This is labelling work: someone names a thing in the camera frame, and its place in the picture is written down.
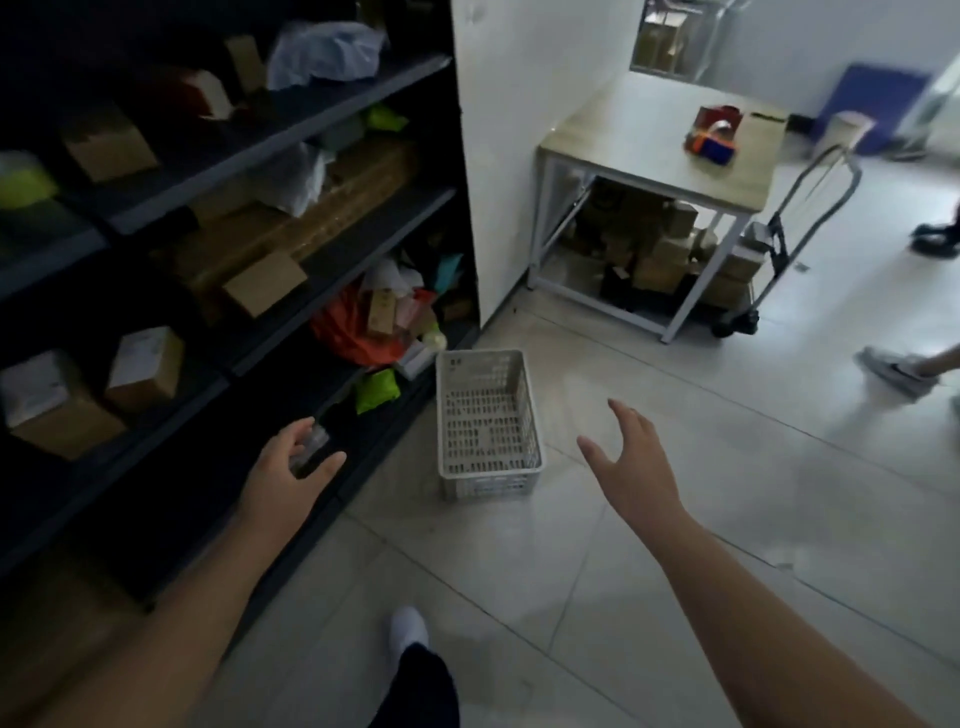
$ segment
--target left hand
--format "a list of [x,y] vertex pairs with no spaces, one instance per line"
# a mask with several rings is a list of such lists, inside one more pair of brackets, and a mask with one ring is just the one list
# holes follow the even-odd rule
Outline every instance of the left hand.
[[313,422],[312,417],[297,420],[270,439],[240,496],[237,525],[277,553],[300,530],[317,496],[347,460],[346,453],[334,452],[303,479],[290,472],[290,456],[303,450],[300,440]]

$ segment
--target floor tile grout line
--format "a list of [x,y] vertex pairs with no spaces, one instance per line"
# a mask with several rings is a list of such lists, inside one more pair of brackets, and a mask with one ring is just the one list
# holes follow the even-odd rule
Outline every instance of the floor tile grout line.
[[839,606],[839,607],[843,607],[844,609],[848,610],[848,611],[851,612],[852,614],[857,615],[858,617],[860,617],[860,618],[862,618],[862,619],[865,619],[865,620],[868,621],[870,624],[872,624],[872,625],[874,625],[874,626],[879,627],[880,629],[882,629],[884,632],[888,632],[888,633],[890,633],[891,635],[893,635],[894,637],[896,637],[896,638],[898,638],[898,639],[900,639],[900,640],[903,640],[904,642],[906,642],[906,643],[908,643],[908,644],[910,644],[910,645],[918,648],[918,649],[921,650],[924,654],[929,655],[930,657],[934,658],[934,659],[937,660],[938,662],[943,663],[945,666],[950,667],[951,669],[954,669],[954,670],[957,670],[958,672],[960,672],[960,664],[958,664],[958,663],[954,662],[953,660],[951,660],[950,657],[948,657],[947,655],[943,655],[943,654],[941,654],[940,652],[937,652],[936,650],[931,649],[930,647],[927,647],[926,645],[917,642],[916,640],[914,640],[914,639],[913,639],[912,637],[910,637],[909,635],[904,635],[904,634],[902,634],[901,632],[899,632],[898,630],[896,630],[894,627],[890,626],[889,624],[884,624],[883,622],[879,621],[878,619],[876,619],[876,618],[874,618],[874,617],[871,617],[870,615],[865,614],[864,612],[861,612],[860,610],[856,609],[855,607],[852,607],[850,604],[847,604],[846,602],[840,601],[840,599],[836,598],[835,596],[829,595],[828,593],[824,592],[822,589],[819,589],[819,588],[815,587],[814,585],[812,585],[812,584],[804,581],[803,579],[801,579],[801,578],[800,578],[799,576],[797,576],[797,574],[794,573],[792,570],[791,570],[789,573],[786,573],[784,570],[780,569],[776,564],[771,564],[771,563],[770,563],[769,561],[767,561],[766,559],[760,558],[760,557],[757,556],[755,553],[751,553],[750,551],[748,551],[747,549],[743,548],[742,546],[738,546],[737,544],[735,544],[735,543],[733,543],[733,542],[731,542],[731,541],[728,541],[728,540],[725,539],[723,536],[719,536],[718,534],[713,533],[712,531],[710,531],[710,533],[712,534],[713,538],[715,538],[717,541],[720,541],[720,542],[726,544],[726,545],[729,546],[730,548],[734,548],[734,549],[737,550],[738,552],[740,552],[740,553],[742,553],[742,554],[750,557],[751,559],[754,559],[754,560],[758,561],[760,564],[763,564],[763,565],[766,566],[766,567],[770,567],[771,569],[777,571],[777,572],[780,573],[781,575],[786,576],[787,578],[789,578],[789,579],[797,582],[797,583],[800,584],[802,587],[804,587],[804,588],[806,588],[806,589],[809,589],[810,591],[812,591],[813,593],[815,593],[815,594],[817,594],[817,595],[819,595],[819,596],[822,596],[824,599],[826,599],[826,600],[828,600],[828,601],[836,604],[836,605]]
[[600,524],[603,522],[604,517],[607,515],[607,509],[610,506],[607,503],[603,504],[603,507],[600,509],[600,515],[597,516],[597,523],[593,525],[593,528],[590,531],[590,537],[587,540],[587,548],[584,549],[584,558],[580,561],[580,566],[577,568],[577,574],[573,577],[573,584],[570,585],[570,591],[566,595],[564,600],[564,607],[560,612],[560,618],[557,619],[557,626],[553,628],[553,633],[550,635],[550,642],[547,643],[546,651],[547,654],[553,652],[554,643],[557,641],[557,635],[560,633],[560,628],[564,624],[564,618],[566,617],[566,610],[570,606],[570,602],[573,601],[573,595],[577,591],[577,585],[580,583],[580,577],[584,575],[584,570],[587,568],[587,559],[590,556],[590,550],[593,549],[593,544],[596,541],[597,534],[600,533]]
[[741,408],[743,408],[743,409],[745,409],[745,410],[747,410],[747,411],[749,411],[749,412],[753,412],[754,414],[759,415],[760,417],[764,418],[765,420],[769,420],[769,421],[771,421],[771,422],[777,423],[778,425],[783,425],[784,427],[788,427],[788,428],[794,430],[795,432],[800,432],[802,435],[806,435],[807,437],[809,437],[809,438],[811,438],[811,439],[813,439],[813,440],[816,440],[817,442],[822,443],[823,445],[826,445],[828,448],[831,448],[831,449],[833,449],[833,450],[836,450],[837,452],[843,452],[844,454],[852,457],[852,458],[855,459],[855,460],[859,460],[859,461],[862,462],[862,463],[866,463],[867,465],[870,465],[870,466],[872,466],[872,467],[874,467],[874,468],[878,468],[878,469],[880,469],[880,470],[882,470],[882,471],[884,471],[884,472],[886,472],[886,473],[889,473],[889,474],[891,474],[891,475],[895,475],[897,478],[899,478],[899,479],[901,479],[901,480],[904,480],[904,481],[906,481],[907,483],[910,483],[911,485],[913,485],[913,486],[916,487],[916,488],[920,488],[922,491],[929,492],[929,493],[935,493],[935,494],[937,494],[938,496],[947,498],[947,499],[950,500],[951,502],[960,500],[960,498],[958,498],[957,495],[954,494],[954,493],[951,493],[951,492],[949,492],[949,491],[942,491],[942,490],[940,490],[939,488],[934,488],[933,486],[927,485],[926,483],[917,482],[917,481],[914,480],[910,475],[907,475],[906,473],[900,473],[899,471],[893,470],[893,469],[890,468],[889,466],[883,465],[882,463],[877,463],[876,461],[871,460],[871,459],[869,459],[869,458],[867,458],[867,457],[864,457],[863,455],[861,455],[861,454],[859,454],[859,453],[857,453],[857,452],[853,452],[853,451],[851,451],[851,450],[841,448],[839,445],[836,445],[836,444],[830,442],[829,440],[824,440],[823,438],[818,437],[817,435],[814,435],[814,434],[812,434],[812,433],[810,433],[810,432],[807,432],[806,430],[801,429],[800,427],[797,427],[797,426],[795,426],[795,425],[791,425],[790,423],[786,423],[786,422],[783,422],[783,421],[781,421],[781,420],[778,420],[776,417],[773,417],[772,415],[768,415],[768,414],[766,414],[765,412],[761,412],[760,410],[751,407],[749,404],[744,404],[743,402],[738,402],[738,401],[736,401],[736,400],[732,400],[730,397],[727,397],[726,395],[723,395],[723,394],[721,394],[721,393],[719,393],[719,392],[714,392],[712,389],[709,389],[709,388],[705,387],[703,384],[700,384],[700,383],[695,382],[695,381],[691,381],[691,380],[689,380],[689,379],[684,379],[682,376],[679,376],[679,375],[676,374],[675,372],[670,372],[670,371],[668,371],[668,370],[661,369],[661,368],[660,368],[659,366],[657,366],[656,364],[652,364],[651,362],[646,361],[645,359],[641,359],[641,358],[639,358],[638,356],[634,356],[633,354],[626,353],[626,352],[624,352],[624,351],[622,351],[622,350],[620,350],[620,349],[617,349],[616,347],[613,347],[613,346],[611,346],[610,344],[607,344],[607,343],[605,343],[605,342],[603,342],[603,341],[599,341],[599,340],[597,340],[597,339],[592,338],[591,336],[587,336],[586,334],[581,333],[580,331],[577,331],[576,329],[566,327],[566,326],[564,326],[563,324],[558,324],[556,321],[553,321],[552,319],[548,319],[548,318],[546,318],[545,316],[543,316],[543,315],[541,315],[541,314],[539,314],[539,313],[535,313],[534,311],[528,310],[527,308],[523,308],[523,307],[519,307],[518,310],[523,311],[524,313],[526,313],[526,314],[529,315],[529,316],[533,316],[533,317],[535,317],[535,318],[538,318],[538,319],[540,319],[541,321],[545,321],[547,324],[551,324],[551,325],[553,325],[553,326],[555,326],[555,327],[557,327],[557,328],[561,328],[561,329],[564,330],[564,331],[567,331],[567,332],[569,332],[569,333],[572,333],[572,334],[575,335],[575,336],[579,336],[579,337],[582,338],[582,339],[587,339],[588,341],[591,341],[591,342],[593,342],[594,344],[597,344],[598,346],[602,346],[602,347],[604,347],[605,349],[609,349],[611,352],[616,352],[616,353],[622,354],[623,356],[626,356],[626,357],[629,358],[629,359],[633,359],[635,362],[638,362],[638,363],[640,363],[640,364],[643,364],[644,366],[650,367],[651,369],[656,370],[657,372],[660,372],[660,373],[663,374],[663,375],[669,376],[669,377],[671,377],[671,378],[673,378],[673,379],[676,379],[677,381],[680,381],[680,382],[682,382],[682,383],[684,383],[684,384],[689,384],[690,386],[696,387],[697,389],[699,389],[699,390],[701,390],[701,391],[703,391],[703,392],[707,392],[708,394],[714,395],[715,397],[717,397],[717,398],[719,398],[719,399],[721,399],[721,400],[723,400],[723,401],[729,402],[730,404],[734,404],[734,405],[736,405],[736,406],[738,406],[738,407],[741,407]]
[[[569,457],[569,455],[566,455],[565,453],[561,453],[561,454],[564,455],[564,457]],[[373,536],[375,536],[376,538],[380,539],[380,540],[383,542],[383,544],[384,544],[384,546],[385,546],[386,548],[391,548],[391,549],[393,549],[394,551],[396,551],[396,553],[398,553],[398,554],[400,554],[401,556],[403,556],[403,558],[405,558],[405,559],[407,559],[408,561],[410,561],[410,562],[411,562],[412,564],[414,564],[416,567],[418,567],[419,569],[423,569],[423,570],[424,570],[426,573],[428,573],[431,577],[433,577],[434,579],[436,579],[437,581],[439,581],[441,584],[443,584],[445,587],[447,587],[450,591],[452,591],[453,593],[455,593],[455,594],[456,594],[457,596],[459,596],[461,599],[465,600],[468,604],[472,605],[475,609],[479,610],[479,611],[482,612],[484,615],[486,615],[487,617],[489,617],[490,619],[492,619],[493,621],[495,621],[497,624],[499,624],[501,627],[503,627],[505,630],[507,630],[507,631],[508,631],[510,634],[512,634],[514,637],[516,637],[516,638],[518,638],[519,640],[521,640],[521,641],[522,641],[524,644],[526,644],[528,647],[536,650],[541,657],[549,660],[551,663],[553,663],[554,665],[556,665],[557,667],[559,667],[560,669],[562,669],[562,670],[563,670],[564,672],[566,672],[568,675],[572,676],[572,677],[575,678],[576,680],[579,680],[581,683],[583,683],[583,684],[586,685],[588,688],[590,688],[592,691],[596,692],[596,693],[597,693],[598,695],[600,695],[602,698],[604,698],[605,700],[607,700],[608,702],[610,702],[614,707],[616,707],[617,709],[619,709],[620,711],[622,711],[622,712],[623,712],[624,714],[626,714],[627,716],[633,718],[634,720],[639,720],[644,726],[650,725],[650,724],[647,722],[646,718],[643,718],[643,717],[641,717],[641,716],[636,715],[633,711],[627,710],[624,706],[620,705],[620,703],[618,703],[616,700],[614,700],[613,698],[611,698],[609,695],[606,695],[604,692],[602,692],[601,690],[599,690],[596,686],[594,686],[594,685],[592,685],[591,683],[587,682],[584,678],[582,678],[582,677],[581,677],[580,675],[578,675],[576,672],[574,672],[573,670],[571,670],[569,667],[567,667],[566,665],[564,665],[564,664],[558,662],[557,660],[555,660],[554,658],[552,658],[552,657],[549,655],[549,653],[543,651],[543,648],[542,648],[542,647],[539,647],[539,646],[537,646],[536,644],[532,643],[528,638],[526,638],[526,637],[524,637],[523,635],[519,634],[519,633],[518,633],[513,627],[511,627],[509,624],[506,624],[506,623],[503,622],[502,620],[498,619],[495,615],[492,615],[490,612],[488,612],[486,609],[484,609],[481,605],[479,605],[479,604],[477,604],[475,601],[473,601],[473,599],[471,599],[471,598],[468,597],[467,595],[463,594],[463,593],[462,593],[460,590],[458,590],[456,587],[448,584],[445,579],[443,579],[443,578],[442,578],[441,576],[439,576],[438,574],[434,573],[434,572],[433,572],[431,569],[429,569],[425,564],[422,564],[418,559],[414,558],[411,554],[407,553],[407,551],[406,551],[405,549],[403,549],[402,547],[398,546],[397,544],[392,543],[389,539],[385,538],[384,536],[381,536],[379,533],[377,533],[375,530],[373,530],[371,527],[369,527],[368,525],[366,525],[366,524],[363,523],[362,521],[358,520],[357,518],[355,518],[355,517],[351,517],[351,518],[353,518],[354,521],[356,521],[359,525],[363,526],[366,530],[370,531],[370,533],[373,534]],[[351,592],[353,591],[353,588],[355,588],[355,586],[356,586],[356,585],[354,584],[354,587],[351,587],[351,588],[350,588],[350,591],[351,591]]]

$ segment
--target white plastic bag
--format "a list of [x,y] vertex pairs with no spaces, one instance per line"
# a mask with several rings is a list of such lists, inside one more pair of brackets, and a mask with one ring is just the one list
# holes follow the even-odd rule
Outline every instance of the white plastic bag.
[[301,142],[250,172],[253,196],[294,217],[320,199],[326,174],[324,151]]
[[363,23],[289,23],[267,60],[267,88],[307,85],[311,78],[355,81],[375,76],[386,34]]

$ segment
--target black pants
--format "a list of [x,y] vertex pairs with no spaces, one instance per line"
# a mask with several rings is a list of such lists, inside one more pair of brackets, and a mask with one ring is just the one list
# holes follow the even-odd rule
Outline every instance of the black pants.
[[460,705],[444,661],[422,644],[411,644],[400,656],[390,692],[370,728],[458,728]]

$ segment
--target white metal table frame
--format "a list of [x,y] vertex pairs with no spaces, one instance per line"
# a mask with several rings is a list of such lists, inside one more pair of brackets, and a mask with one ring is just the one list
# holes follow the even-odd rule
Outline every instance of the white metal table frame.
[[[550,150],[541,148],[540,155],[542,173],[540,174],[540,192],[537,195],[537,209],[535,212],[536,216],[534,218],[534,235],[530,255],[530,268],[527,273],[527,286],[531,289],[542,288],[550,291],[551,293],[555,293],[558,296],[563,296],[564,298],[570,299],[577,303],[582,303],[590,308],[595,308],[598,311],[609,314],[617,319],[620,319],[621,321],[627,322],[628,324],[633,324],[636,327],[653,331],[654,333],[660,335],[661,342],[664,344],[669,344],[671,341],[673,341],[677,335],[677,332],[680,331],[680,328],[684,325],[686,318],[690,315],[690,311],[693,310],[693,306],[700,301],[700,297],[703,295],[704,290],[707,288],[710,281],[713,280],[713,277],[717,274],[717,271],[720,270],[720,266],[723,265],[724,260],[733,250],[733,247],[740,239],[740,235],[746,229],[747,225],[750,224],[750,220],[754,216],[753,213],[744,212],[741,208],[737,207],[719,206],[715,200],[694,192],[678,192],[678,190],[674,187],[668,187],[646,180],[641,182],[634,177],[620,174],[607,167],[600,167],[583,161],[582,159],[567,157],[566,155],[561,155]],[[687,294],[684,302],[681,304],[680,308],[677,309],[673,319],[666,326],[660,322],[654,321],[653,319],[647,318],[646,316],[631,313],[623,308],[617,308],[609,303],[604,303],[599,299],[574,290],[573,288],[565,286],[562,283],[557,283],[554,280],[546,279],[540,274],[542,263],[546,255],[549,253],[551,246],[557,241],[557,239],[560,237],[560,234],[564,231],[566,225],[570,220],[573,219],[574,215],[576,215],[579,209],[587,201],[589,194],[588,182],[581,190],[581,194],[577,201],[573,204],[573,207],[567,212],[566,215],[563,216],[560,224],[557,225],[557,227],[552,231],[548,231],[546,228],[550,221],[547,220],[547,215],[549,214],[551,205],[554,202],[552,199],[553,191],[556,189],[556,180],[564,172],[564,169],[584,172],[588,175],[588,180],[592,180],[596,177],[603,177],[607,180],[613,180],[614,182],[620,182],[622,184],[629,185],[630,187],[636,187],[637,189],[646,190],[648,192],[655,192],[663,195],[664,197],[669,197],[691,203],[692,205],[712,209],[714,211],[714,215],[708,225],[709,231],[714,231],[716,229],[724,215],[731,215],[733,217],[733,224],[727,234],[724,235],[723,240],[720,241],[716,253],[710,257],[710,260],[704,267],[704,270],[701,272],[700,276],[697,278],[697,281],[693,284],[693,287],[690,289],[690,292]]]

